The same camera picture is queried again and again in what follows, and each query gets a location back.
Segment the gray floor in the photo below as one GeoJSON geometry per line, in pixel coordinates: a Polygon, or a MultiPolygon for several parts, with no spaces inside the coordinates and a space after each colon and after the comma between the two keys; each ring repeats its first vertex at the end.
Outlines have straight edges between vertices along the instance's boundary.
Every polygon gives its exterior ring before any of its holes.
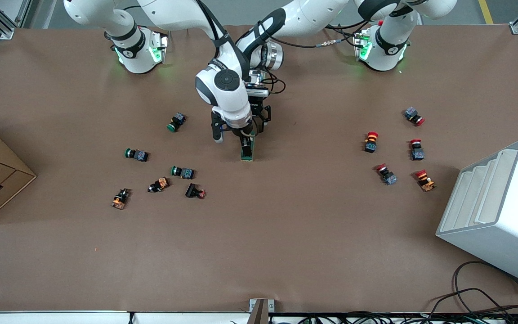
{"type": "MultiPolygon", "coordinates": [[[[273,9],[284,6],[290,0],[206,0],[205,3],[224,25],[251,25],[273,9]]],[[[495,23],[508,23],[518,15],[518,0],[487,0],[495,23]]],[[[125,0],[120,7],[137,5],[136,0],[125,0]]],[[[84,28],[75,23],[65,12],[62,0],[39,0],[34,7],[30,27],[35,28],[84,28]]],[[[152,25],[140,8],[129,9],[140,25],[152,25]]],[[[360,21],[356,7],[348,4],[333,24],[352,24],[360,21]]],[[[485,24],[478,0],[458,0],[454,10],[438,21],[424,19],[425,25],[485,24]]]]}

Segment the small electronic component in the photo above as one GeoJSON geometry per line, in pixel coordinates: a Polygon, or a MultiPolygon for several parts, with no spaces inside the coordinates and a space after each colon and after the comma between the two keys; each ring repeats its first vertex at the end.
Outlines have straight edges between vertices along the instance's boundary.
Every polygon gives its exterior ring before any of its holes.
{"type": "Polygon", "coordinates": [[[125,203],[127,202],[127,198],[129,198],[129,189],[123,188],[119,190],[119,193],[113,197],[113,202],[111,206],[123,210],[125,207],[125,203]]]}
{"type": "Polygon", "coordinates": [[[189,183],[189,187],[187,187],[187,191],[185,191],[185,197],[187,198],[198,197],[199,199],[203,199],[205,195],[205,190],[198,190],[195,183],[189,183]]]}
{"type": "Polygon", "coordinates": [[[379,135],[374,131],[367,133],[367,139],[365,140],[365,152],[375,152],[377,149],[377,137],[379,137],[379,135]]]}
{"type": "Polygon", "coordinates": [[[171,168],[171,175],[179,176],[181,179],[193,179],[195,171],[187,168],[178,168],[173,166],[173,168],[171,168]]]}
{"type": "Polygon", "coordinates": [[[419,186],[421,186],[423,191],[430,191],[436,188],[434,182],[431,181],[431,178],[427,176],[427,171],[420,170],[419,172],[415,173],[415,176],[419,179],[419,186]]]}
{"type": "Polygon", "coordinates": [[[185,115],[178,112],[175,114],[175,116],[173,116],[173,118],[171,118],[171,123],[169,123],[169,125],[167,125],[167,129],[171,133],[175,133],[179,129],[179,126],[183,125],[184,123],[185,123],[185,115]]]}
{"type": "Polygon", "coordinates": [[[146,162],[148,156],[149,156],[149,153],[142,151],[142,150],[132,150],[132,149],[125,150],[126,158],[135,158],[135,160],[138,160],[141,162],[146,162]]]}
{"type": "Polygon", "coordinates": [[[415,126],[420,126],[425,122],[425,118],[419,116],[417,109],[413,107],[409,107],[405,110],[405,118],[407,118],[411,123],[414,123],[415,126]]]}
{"type": "Polygon", "coordinates": [[[419,138],[411,139],[411,160],[421,161],[425,158],[425,152],[419,138]]]}
{"type": "Polygon", "coordinates": [[[397,182],[397,176],[394,175],[393,172],[390,172],[384,163],[380,166],[377,166],[377,171],[381,174],[381,177],[383,177],[384,183],[392,185],[397,182]]]}
{"type": "Polygon", "coordinates": [[[148,193],[157,193],[163,191],[166,187],[169,187],[169,181],[167,181],[167,178],[159,178],[154,184],[151,184],[147,188],[148,193]]]}

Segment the table surface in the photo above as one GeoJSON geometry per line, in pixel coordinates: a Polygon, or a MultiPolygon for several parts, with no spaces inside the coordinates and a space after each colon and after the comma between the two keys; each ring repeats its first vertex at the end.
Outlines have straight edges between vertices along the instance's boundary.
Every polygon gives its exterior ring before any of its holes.
{"type": "MultiPolygon", "coordinates": [[[[238,311],[254,297],[279,311],[430,310],[474,259],[434,235],[459,170],[518,140],[518,36],[420,26],[412,39],[390,72],[347,44],[286,47],[287,89],[267,99],[273,121],[249,163],[236,137],[211,137],[193,86],[213,55],[201,31],[173,32],[167,64],[133,75],[100,30],[17,30],[0,43],[0,137],[38,178],[0,211],[0,310],[238,311]],[[402,117],[411,105],[421,127],[402,117]],[[177,111],[188,121],[170,133],[177,111]],[[368,131],[380,134],[374,154],[362,151],[368,131]],[[417,137],[423,162],[409,160],[417,137]],[[127,148],[151,158],[123,158],[127,148]],[[382,163],[396,185],[381,182],[382,163]],[[174,165],[197,171],[204,200],[178,178],[147,193],[174,165]],[[421,169],[437,189],[421,191],[421,169]]],[[[459,282],[518,304],[491,269],[469,266],[459,282]]]]}

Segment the brown tabletop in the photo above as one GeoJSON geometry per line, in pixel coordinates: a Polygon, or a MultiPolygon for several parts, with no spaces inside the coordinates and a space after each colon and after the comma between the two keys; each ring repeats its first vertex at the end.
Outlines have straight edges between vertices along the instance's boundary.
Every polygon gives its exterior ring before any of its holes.
{"type": "MultiPolygon", "coordinates": [[[[506,25],[417,27],[390,72],[347,44],[285,47],[287,89],[266,101],[273,121],[251,163],[235,136],[211,137],[193,86],[214,52],[203,32],[173,32],[167,64],[145,75],[126,72],[102,33],[19,29],[0,43],[0,137],[38,175],[0,211],[0,310],[238,311],[270,297],[279,311],[425,311],[474,259],[434,233],[459,170],[518,140],[518,36],[506,25]],[[421,127],[402,116],[411,105],[421,127]],[[188,121],[170,133],[177,111],[188,121]],[[362,152],[368,131],[380,134],[374,154],[362,152]],[[409,159],[417,137],[423,162],[409,159]],[[151,158],[123,158],[127,148],[151,158]],[[382,163],[396,185],[373,170],[382,163]],[[184,197],[179,178],[147,193],[174,165],[197,171],[204,200],[184,197]],[[429,193],[411,176],[424,168],[429,193]]],[[[491,269],[459,281],[518,304],[491,269]]]]}

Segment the white container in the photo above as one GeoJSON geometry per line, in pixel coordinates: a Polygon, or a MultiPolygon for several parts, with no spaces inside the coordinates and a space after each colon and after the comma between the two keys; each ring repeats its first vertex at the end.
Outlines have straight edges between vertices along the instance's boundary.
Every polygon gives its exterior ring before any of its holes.
{"type": "Polygon", "coordinates": [[[518,278],[518,142],[459,172],[436,235],[518,278]]]}

